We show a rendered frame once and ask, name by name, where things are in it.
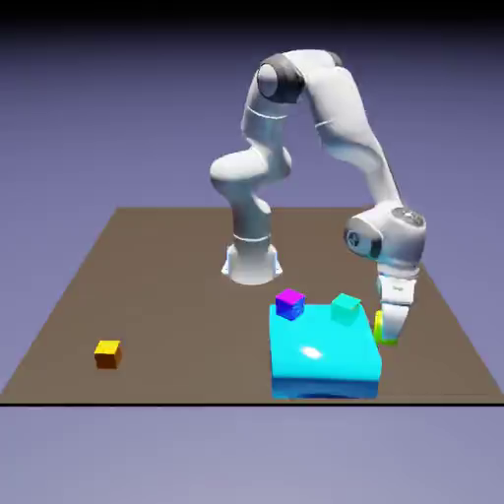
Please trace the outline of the small teal cube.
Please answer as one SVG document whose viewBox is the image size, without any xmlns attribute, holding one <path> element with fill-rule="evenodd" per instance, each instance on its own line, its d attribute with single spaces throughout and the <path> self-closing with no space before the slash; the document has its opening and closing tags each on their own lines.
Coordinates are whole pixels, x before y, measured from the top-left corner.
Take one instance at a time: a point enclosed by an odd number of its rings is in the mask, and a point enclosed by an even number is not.
<svg viewBox="0 0 504 504">
<path fill-rule="evenodd" d="M 331 302 L 331 320 L 344 326 L 351 326 L 359 316 L 360 307 L 360 299 L 342 292 Z"/>
</svg>

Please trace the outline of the small orange cube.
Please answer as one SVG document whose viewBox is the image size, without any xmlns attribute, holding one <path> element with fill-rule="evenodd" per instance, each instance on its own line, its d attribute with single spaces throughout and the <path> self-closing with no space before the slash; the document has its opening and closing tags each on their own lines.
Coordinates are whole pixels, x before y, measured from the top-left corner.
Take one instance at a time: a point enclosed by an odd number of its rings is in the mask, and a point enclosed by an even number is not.
<svg viewBox="0 0 504 504">
<path fill-rule="evenodd" d="M 117 369 L 122 359 L 122 347 L 119 340 L 101 340 L 94 350 L 97 369 Z"/>
</svg>

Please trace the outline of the small lime green cube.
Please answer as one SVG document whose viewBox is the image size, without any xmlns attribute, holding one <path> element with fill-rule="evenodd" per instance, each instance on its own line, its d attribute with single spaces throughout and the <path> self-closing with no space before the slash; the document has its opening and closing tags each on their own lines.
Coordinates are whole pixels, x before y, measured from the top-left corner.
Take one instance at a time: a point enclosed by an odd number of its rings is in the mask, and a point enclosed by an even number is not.
<svg viewBox="0 0 504 504">
<path fill-rule="evenodd" d="M 385 339 L 383 337 L 383 311 L 377 310 L 374 316 L 373 337 L 375 343 L 384 346 L 395 346 L 397 339 Z"/>
</svg>

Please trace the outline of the large cyan box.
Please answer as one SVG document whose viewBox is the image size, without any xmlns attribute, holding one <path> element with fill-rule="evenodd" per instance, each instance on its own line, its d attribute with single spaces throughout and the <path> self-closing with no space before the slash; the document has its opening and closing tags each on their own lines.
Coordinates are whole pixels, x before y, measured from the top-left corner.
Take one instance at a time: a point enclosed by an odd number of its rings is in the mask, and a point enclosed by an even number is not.
<svg viewBox="0 0 504 504">
<path fill-rule="evenodd" d="M 308 304 L 289 321 L 270 307 L 272 396 L 276 399 L 374 399 L 382 359 L 363 307 L 350 323 L 328 305 Z"/>
</svg>

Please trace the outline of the small purple cube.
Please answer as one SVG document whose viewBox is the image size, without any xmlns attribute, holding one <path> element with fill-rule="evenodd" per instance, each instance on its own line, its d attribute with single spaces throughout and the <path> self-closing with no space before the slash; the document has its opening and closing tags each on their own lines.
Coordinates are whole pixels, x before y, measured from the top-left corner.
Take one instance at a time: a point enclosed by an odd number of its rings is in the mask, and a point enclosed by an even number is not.
<svg viewBox="0 0 504 504">
<path fill-rule="evenodd" d="M 293 321 L 304 311 L 305 294 L 287 288 L 276 295 L 275 305 L 278 316 Z"/>
</svg>

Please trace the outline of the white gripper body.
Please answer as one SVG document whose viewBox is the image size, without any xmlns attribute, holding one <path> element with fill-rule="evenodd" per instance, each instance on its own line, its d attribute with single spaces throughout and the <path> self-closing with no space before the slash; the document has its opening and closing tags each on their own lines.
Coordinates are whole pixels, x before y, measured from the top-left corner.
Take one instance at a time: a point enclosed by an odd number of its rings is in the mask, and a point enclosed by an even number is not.
<svg viewBox="0 0 504 504">
<path fill-rule="evenodd" d="M 380 276 L 382 340 L 396 341 L 408 317 L 414 300 L 416 279 Z"/>
</svg>

